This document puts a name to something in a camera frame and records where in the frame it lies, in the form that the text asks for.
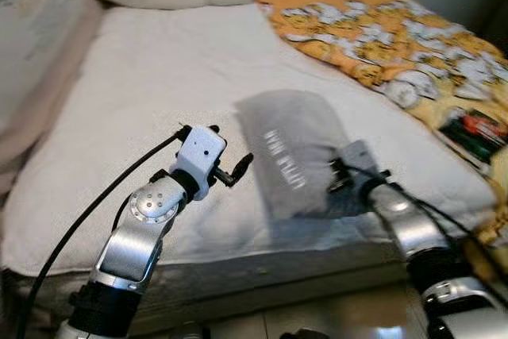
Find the gray pillow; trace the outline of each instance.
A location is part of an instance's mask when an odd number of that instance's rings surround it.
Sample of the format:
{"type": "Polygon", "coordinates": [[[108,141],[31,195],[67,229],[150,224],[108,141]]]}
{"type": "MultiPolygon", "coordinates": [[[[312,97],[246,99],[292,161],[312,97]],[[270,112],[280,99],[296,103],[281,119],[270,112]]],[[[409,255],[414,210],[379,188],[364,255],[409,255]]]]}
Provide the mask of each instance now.
{"type": "Polygon", "coordinates": [[[348,139],[327,101],[308,91],[284,90],[258,94],[236,106],[272,213],[277,218],[332,217],[329,162],[348,139]]]}

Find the yellow bedspread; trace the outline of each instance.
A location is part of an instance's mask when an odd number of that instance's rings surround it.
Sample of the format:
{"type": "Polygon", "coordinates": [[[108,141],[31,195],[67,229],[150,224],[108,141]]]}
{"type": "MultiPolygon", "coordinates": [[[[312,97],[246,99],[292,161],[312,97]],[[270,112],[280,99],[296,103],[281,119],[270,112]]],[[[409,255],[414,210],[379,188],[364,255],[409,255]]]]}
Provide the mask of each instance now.
{"type": "Polygon", "coordinates": [[[299,51],[385,94],[495,189],[508,222],[508,65],[502,53],[414,0],[258,0],[299,51]]]}

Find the black wire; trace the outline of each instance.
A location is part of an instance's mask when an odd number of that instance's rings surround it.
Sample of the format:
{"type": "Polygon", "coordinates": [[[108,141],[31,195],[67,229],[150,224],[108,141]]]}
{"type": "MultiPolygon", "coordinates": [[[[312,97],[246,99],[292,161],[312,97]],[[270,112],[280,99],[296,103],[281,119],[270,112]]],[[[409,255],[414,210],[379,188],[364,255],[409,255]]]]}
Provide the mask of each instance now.
{"type": "Polygon", "coordinates": [[[120,208],[118,208],[117,214],[114,217],[113,226],[111,227],[111,232],[113,232],[118,227],[118,222],[120,221],[121,213],[124,211],[125,206],[129,202],[130,195],[128,195],[123,203],[121,204],[120,208]]]}
{"type": "Polygon", "coordinates": [[[175,139],[182,138],[185,139],[185,127],[173,134],[171,137],[169,137],[164,142],[158,144],[156,147],[152,148],[150,151],[148,151],[146,154],[144,154],[139,160],[137,160],[135,163],[131,164],[129,168],[127,168],[125,171],[123,171],[79,216],[76,221],[71,225],[71,227],[67,230],[67,232],[63,235],[60,242],[57,244],[57,246],[53,249],[51,255],[46,260],[46,263],[42,267],[42,269],[39,272],[39,275],[37,276],[35,282],[32,285],[32,289],[30,290],[30,294],[26,300],[25,306],[23,311],[21,312],[19,325],[17,328],[17,339],[25,339],[25,332],[26,332],[26,325],[30,316],[30,313],[33,308],[33,304],[35,303],[35,299],[37,297],[37,293],[40,290],[40,287],[42,286],[42,283],[44,282],[44,278],[48,275],[49,269],[55,262],[57,256],[60,254],[66,243],[71,239],[74,232],[79,228],[79,226],[88,218],[88,216],[91,215],[91,213],[94,211],[95,208],[122,182],[129,176],[134,170],[136,170],[138,167],[140,167],[146,160],[148,160],[151,156],[158,153],[158,151],[162,150],[166,146],[170,145],[175,139]]]}
{"type": "Polygon", "coordinates": [[[483,256],[485,257],[485,259],[487,260],[487,262],[492,266],[492,268],[494,269],[496,275],[499,277],[499,279],[501,280],[501,282],[508,287],[508,283],[506,281],[506,277],[505,277],[505,274],[504,274],[504,271],[502,269],[502,266],[499,264],[499,262],[489,253],[489,251],[487,250],[487,248],[485,248],[485,245],[483,245],[479,240],[478,238],[475,236],[475,234],[469,230],[468,228],[466,228],[464,225],[462,225],[461,223],[459,223],[457,220],[455,220],[454,218],[452,218],[450,215],[446,214],[445,212],[443,212],[442,210],[440,210],[439,208],[433,206],[432,204],[424,201],[424,200],[421,200],[419,198],[415,198],[413,195],[409,194],[408,192],[404,191],[403,189],[401,189],[400,187],[394,185],[393,183],[388,183],[387,180],[382,177],[381,175],[378,175],[378,174],[375,174],[374,172],[370,172],[370,171],[367,171],[367,170],[364,170],[363,168],[358,168],[358,167],[355,167],[355,166],[349,166],[347,164],[344,165],[347,169],[350,169],[350,170],[353,170],[353,171],[358,171],[366,176],[369,176],[370,178],[372,179],[377,179],[378,181],[382,182],[383,184],[386,184],[387,186],[389,186],[390,188],[392,188],[393,190],[397,191],[399,194],[401,194],[402,196],[404,196],[405,198],[408,198],[411,202],[413,202],[416,206],[419,206],[421,210],[423,210],[425,212],[425,214],[427,214],[427,216],[433,220],[433,222],[438,226],[438,227],[441,227],[442,228],[442,225],[440,224],[440,222],[434,217],[432,216],[432,214],[429,214],[429,211],[426,209],[430,209],[432,210],[433,212],[435,212],[436,214],[442,216],[444,219],[448,220],[449,222],[451,222],[453,225],[455,225],[457,228],[459,228],[460,230],[462,230],[464,233],[466,233],[466,235],[468,236],[468,238],[471,238],[471,240],[473,241],[473,244],[475,244],[475,246],[480,250],[480,252],[483,254],[483,256]]]}

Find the floor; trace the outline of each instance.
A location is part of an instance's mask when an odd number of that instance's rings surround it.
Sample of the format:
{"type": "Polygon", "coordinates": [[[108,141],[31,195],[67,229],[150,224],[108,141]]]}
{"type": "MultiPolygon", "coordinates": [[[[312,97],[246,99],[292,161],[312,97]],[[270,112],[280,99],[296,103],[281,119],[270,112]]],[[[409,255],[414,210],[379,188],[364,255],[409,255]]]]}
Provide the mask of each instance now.
{"type": "MultiPolygon", "coordinates": [[[[426,338],[418,295],[404,283],[209,322],[208,326],[211,339],[279,339],[301,328],[315,329],[332,339],[426,338]]],[[[142,339],[168,338],[173,337],[164,333],[142,339]]]]}

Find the white sheet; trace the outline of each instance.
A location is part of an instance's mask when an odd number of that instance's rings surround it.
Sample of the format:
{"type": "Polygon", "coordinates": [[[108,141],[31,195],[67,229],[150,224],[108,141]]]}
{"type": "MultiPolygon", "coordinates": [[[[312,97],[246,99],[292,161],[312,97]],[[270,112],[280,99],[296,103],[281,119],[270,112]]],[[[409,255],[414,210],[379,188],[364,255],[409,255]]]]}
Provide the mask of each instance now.
{"type": "MultiPolygon", "coordinates": [[[[231,170],[247,149],[232,104],[270,89],[306,89],[336,108],[352,140],[367,141],[381,168],[419,197],[460,214],[495,202],[485,182],[417,121],[339,71],[296,52],[256,5],[158,11],[117,8],[106,16],[83,74],[52,135],[29,161],[5,210],[4,266],[35,275],[87,204],[123,169],[188,124],[219,124],[231,170]]],[[[121,200],[174,160],[176,145],[129,178],[64,249],[52,274],[87,270],[121,200]]],[[[386,241],[372,214],[338,221],[271,224],[252,171],[191,203],[164,241],[161,264],[386,241]]]]}

